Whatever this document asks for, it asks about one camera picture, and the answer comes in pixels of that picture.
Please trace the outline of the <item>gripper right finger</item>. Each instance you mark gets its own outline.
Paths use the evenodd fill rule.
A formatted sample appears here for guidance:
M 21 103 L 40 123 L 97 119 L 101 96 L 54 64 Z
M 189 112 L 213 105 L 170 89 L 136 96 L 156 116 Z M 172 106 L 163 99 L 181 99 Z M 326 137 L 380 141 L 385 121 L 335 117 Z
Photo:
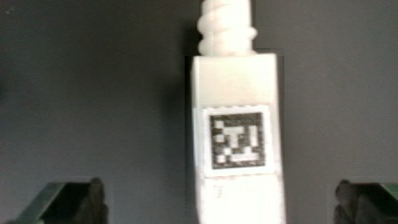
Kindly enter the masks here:
M 339 182 L 333 224 L 398 224 L 398 183 Z

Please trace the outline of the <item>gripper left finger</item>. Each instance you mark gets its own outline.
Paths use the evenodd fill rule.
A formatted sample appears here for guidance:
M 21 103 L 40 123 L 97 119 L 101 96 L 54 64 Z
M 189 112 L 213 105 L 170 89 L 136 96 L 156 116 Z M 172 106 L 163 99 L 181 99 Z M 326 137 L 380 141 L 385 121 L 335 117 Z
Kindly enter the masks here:
M 108 224 L 99 178 L 47 183 L 21 212 L 21 224 Z

